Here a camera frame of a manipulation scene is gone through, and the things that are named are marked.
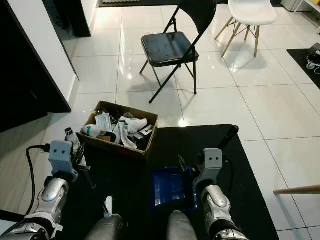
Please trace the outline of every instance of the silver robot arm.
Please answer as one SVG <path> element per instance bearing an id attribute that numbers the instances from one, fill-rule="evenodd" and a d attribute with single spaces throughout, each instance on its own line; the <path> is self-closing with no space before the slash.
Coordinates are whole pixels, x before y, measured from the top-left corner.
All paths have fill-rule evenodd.
<path id="1" fill-rule="evenodd" d="M 59 225 L 62 209 L 67 201 L 68 182 L 77 180 L 78 173 L 71 163 L 72 144 L 68 141 L 53 141 L 50 145 L 49 161 L 53 177 L 37 197 L 34 213 L 7 230 L 0 240 L 49 240 L 62 231 Z"/>
<path id="2" fill-rule="evenodd" d="M 206 148 L 203 150 L 204 162 L 199 167 L 200 174 L 193 186 L 200 194 L 205 211 L 205 228 L 214 240 L 248 240 L 233 222 L 229 199 L 223 194 L 217 182 L 222 168 L 222 150 Z"/>

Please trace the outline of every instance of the cardboard box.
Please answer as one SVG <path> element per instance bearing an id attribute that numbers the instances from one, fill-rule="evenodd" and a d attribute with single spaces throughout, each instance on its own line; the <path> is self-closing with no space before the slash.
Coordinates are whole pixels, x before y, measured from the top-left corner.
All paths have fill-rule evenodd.
<path id="1" fill-rule="evenodd" d="M 134 109 L 131 107 L 127 107 L 127 106 L 121 106 L 121 105 L 113 104 L 110 102 L 105 102 L 105 101 L 100 101 L 98 103 L 98 105 L 96 106 L 95 110 L 97 111 L 101 108 L 104 108 L 110 112 L 118 110 L 122 115 L 130 112 L 138 119 L 147 119 L 148 124 L 153 125 L 154 129 L 152 131 L 151 138 L 149 140 L 149 143 L 148 143 L 145 151 L 142 151 L 139 149 L 129 148 L 129 147 L 126 147 L 123 145 L 113 143 L 113 142 L 104 141 L 102 139 L 87 136 L 87 135 L 85 135 L 83 129 L 81 129 L 79 134 L 82 137 L 83 141 L 85 141 L 86 144 L 93 146 L 93 147 L 96 147 L 96 148 L 99 148 L 99 149 L 103 149 L 106 151 L 115 152 L 117 154 L 125 155 L 125 156 L 128 156 L 129 158 L 132 158 L 132 159 L 139 159 L 139 160 L 147 161 L 151 147 L 152 147 L 152 143 L 153 143 L 153 140 L 155 138 L 157 128 L 158 128 L 158 115 L 153 114 L 153 113 L 149 113 L 146 111 Z M 88 124 L 96 124 L 96 115 L 95 114 L 90 115 L 88 121 L 86 121 L 84 126 L 88 125 Z"/>

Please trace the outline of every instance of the wooden stick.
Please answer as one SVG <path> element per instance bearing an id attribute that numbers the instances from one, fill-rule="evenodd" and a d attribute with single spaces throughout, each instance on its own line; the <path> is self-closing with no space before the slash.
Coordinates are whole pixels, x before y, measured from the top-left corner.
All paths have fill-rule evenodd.
<path id="1" fill-rule="evenodd" d="M 274 195 L 279 195 L 279 194 L 320 194 L 320 185 L 279 189 L 279 190 L 275 190 L 273 193 L 274 193 Z"/>
<path id="2" fill-rule="evenodd" d="M 227 44 L 226 47 L 225 47 L 224 52 L 223 52 L 222 55 L 221 55 L 222 58 L 224 57 L 224 55 L 226 54 L 228 48 L 230 47 L 230 44 L 231 44 L 232 40 L 233 40 L 233 39 L 235 38 L 235 36 L 237 35 L 237 32 L 238 32 L 238 30 L 239 30 L 239 28 L 240 28 L 240 25 L 241 25 L 241 23 L 239 22 L 238 25 L 236 26 L 236 28 L 235 28 L 235 30 L 234 30 L 231 38 L 230 38 L 228 44 Z"/>
<path id="3" fill-rule="evenodd" d="M 259 42 L 259 33 L 260 33 L 260 26 L 257 26 L 257 27 L 256 27 L 256 34 L 255 34 L 254 57 L 257 57 L 258 42 Z"/>
<path id="4" fill-rule="evenodd" d="M 246 29 L 246 33 L 245 33 L 245 37 L 244 37 L 244 40 L 247 40 L 247 37 L 248 37 L 248 33 L 250 31 L 250 25 L 247 26 L 247 29 Z"/>
<path id="5" fill-rule="evenodd" d="M 215 37 L 215 40 L 217 40 L 217 38 L 222 34 L 222 32 L 226 29 L 226 27 L 228 27 L 229 23 L 232 21 L 232 19 L 234 19 L 234 17 L 232 16 L 229 21 L 226 22 L 226 24 L 224 25 L 224 27 L 221 29 L 221 31 L 219 32 L 219 34 Z"/>

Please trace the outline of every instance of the black folding chair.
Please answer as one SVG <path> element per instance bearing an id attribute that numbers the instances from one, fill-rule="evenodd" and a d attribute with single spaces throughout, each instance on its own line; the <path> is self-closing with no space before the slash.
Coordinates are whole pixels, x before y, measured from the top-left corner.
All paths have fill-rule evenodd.
<path id="1" fill-rule="evenodd" d="M 192 18 L 199 33 L 192 44 L 183 32 L 177 31 L 176 15 L 180 9 L 182 9 Z M 142 37 L 142 47 L 147 57 L 147 61 L 143 65 L 140 74 L 142 74 L 149 62 L 160 85 L 159 90 L 149 101 L 150 104 L 182 64 L 185 64 L 191 76 L 193 77 L 194 94 L 197 94 L 196 61 L 199 58 L 199 54 L 196 52 L 195 45 L 214 19 L 216 10 L 216 0 L 182 0 L 163 33 L 145 35 Z M 167 33 L 167 30 L 171 25 L 174 27 L 174 32 Z M 193 73 L 191 72 L 187 63 L 193 63 Z M 155 71 L 155 67 L 172 65 L 176 65 L 176 67 L 169 74 L 164 83 L 161 84 Z"/>

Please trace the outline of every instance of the black mat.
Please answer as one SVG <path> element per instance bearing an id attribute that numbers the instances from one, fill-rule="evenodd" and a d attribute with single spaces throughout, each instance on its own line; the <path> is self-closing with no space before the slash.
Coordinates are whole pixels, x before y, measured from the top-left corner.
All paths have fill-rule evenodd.
<path id="1" fill-rule="evenodd" d="M 135 4 L 139 3 L 140 0 L 102 0 L 103 4 Z"/>
<path id="2" fill-rule="evenodd" d="M 64 229 L 56 239 L 84 239 L 103 217 L 101 202 L 112 195 L 114 213 L 128 221 L 127 239 L 165 240 L 168 216 L 153 217 L 150 212 L 150 171 L 177 166 L 178 154 L 184 157 L 187 165 L 195 165 L 199 161 L 197 153 L 216 147 L 229 128 L 230 125 L 160 128 L 147 163 L 87 147 L 86 160 L 92 166 L 98 193 L 91 190 L 80 175 L 71 185 L 63 209 L 61 224 Z M 235 169 L 229 198 L 232 219 L 249 239 L 277 240 L 277 232 L 238 136 L 223 153 L 233 160 Z M 225 193 L 229 182 L 230 166 L 224 163 L 218 184 Z M 187 215 L 198 239 L 209 240 L 202 208 Z"/>
<path id="3" fill-rule="evenodd" d="M 120 2 L 119 3 L 104 3 L 100 0 L 99 8 L 112 8 L 112 7 L 143 7 L 143 6 L 170 6 L 178 5 L 181 0 L 140 0 L 139 2 Z M 217 4 L 227 4 L 228 0 L 216 0 Z M 275 8 L 283 8 L 280 4 L 281 0 L 271 0 L 271 4 Z"/>
<path id="4" fill-rule="evenodd" d="M 100 0 L 99 8 L 168 6 L 168 5 L 178 5 L 180 2 L 181 0 L 140 0 L 139 2 L 120 2 L 120 3 L 106 4 L 104 3 L 104 0 Z"/>
<path id="5" fill-rule="evenodd" d="M 320 89 L 320 75 L 315 74 L 315 70 L 307 69 L 306 56 L 309 49 L 287 49 L 286 51 L 296 61 L 297 64 L 303 69 L 303 71 L 309 76 L 314 84 Z"/>

